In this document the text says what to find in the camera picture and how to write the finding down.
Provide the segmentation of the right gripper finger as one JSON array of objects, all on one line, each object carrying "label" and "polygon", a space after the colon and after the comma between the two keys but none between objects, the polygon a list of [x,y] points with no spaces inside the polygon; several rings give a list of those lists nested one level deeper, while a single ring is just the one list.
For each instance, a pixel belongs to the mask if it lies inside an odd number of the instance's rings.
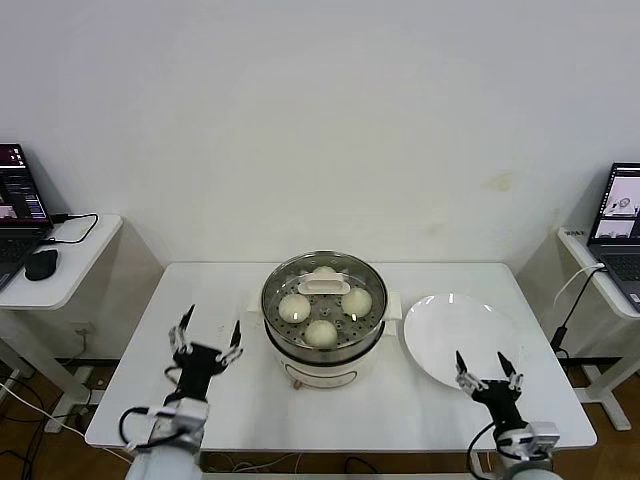
[{"label": "right gripper finger", "polygon": [[488,389],[488,385],[470,373],[459,351],[456,352],[456,382],[465,393],[475,393]]},{"label": "right gripper finger", "polygon": [[507,378],[508,388],[514,392],[520,393],[522,391],[524,375],[522,373],[518,373],[512,362],[500,351],[497,352],[497,356]]}]

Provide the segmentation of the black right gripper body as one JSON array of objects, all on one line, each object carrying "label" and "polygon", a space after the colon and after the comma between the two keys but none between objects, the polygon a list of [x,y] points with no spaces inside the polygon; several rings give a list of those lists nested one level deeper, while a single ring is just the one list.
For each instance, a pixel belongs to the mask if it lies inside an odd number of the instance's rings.
[{"label": "black right gripper body", "polygon": [[506,380],[483,380],[481,389],[476,389],[471,398],[484,405],[493,420],[496,433],[524,429],[525,422],[516,406],[521,392],[511,389]]}]

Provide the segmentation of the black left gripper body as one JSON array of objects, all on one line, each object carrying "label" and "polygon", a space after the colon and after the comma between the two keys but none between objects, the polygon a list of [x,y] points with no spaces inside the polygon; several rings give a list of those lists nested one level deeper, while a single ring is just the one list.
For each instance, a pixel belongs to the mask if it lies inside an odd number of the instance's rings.
[{"label": "black left gripper body", "polygon": [[181,370],[173,400],[190,398],[205,400],[211,379],[223,373],[223,352],[198,343],[191,344],[190,352],[178,350],[173,355],[175,366]]}]

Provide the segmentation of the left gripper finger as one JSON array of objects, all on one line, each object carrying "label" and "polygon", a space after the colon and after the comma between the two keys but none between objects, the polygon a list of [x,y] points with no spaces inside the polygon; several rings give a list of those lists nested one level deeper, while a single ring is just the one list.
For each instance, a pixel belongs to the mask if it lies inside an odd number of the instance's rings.
[{"label": "left gripper finger", "polygon": [[241,335],[240,321],[237,320],[234,325],[229,348],[223,352],[220,352],[216,356],[215,358],[216,363],[219,365],[230,365],[234,363],[243,353],[243,348],[241,346],[241,339],[242,339],[242,335]]},{"label": "left gripper finger", "polygon": [[189,355],[192,353],[192,345],[187,339],[186,331],[194,309],[195,305],[192,304],[182,315],[178,324],[169,330],[169,342],[173,354]]}]

